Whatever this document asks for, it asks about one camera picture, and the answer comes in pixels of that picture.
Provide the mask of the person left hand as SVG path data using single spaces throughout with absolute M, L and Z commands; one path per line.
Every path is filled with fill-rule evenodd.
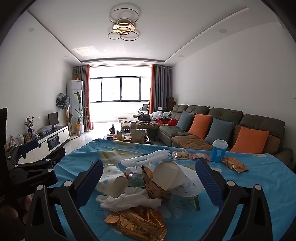
M 27 223 L 32 197 L 27 195 L 16 202 L 16 207 L 5 206 L 1 208 L 1 232 L 20 231 Z

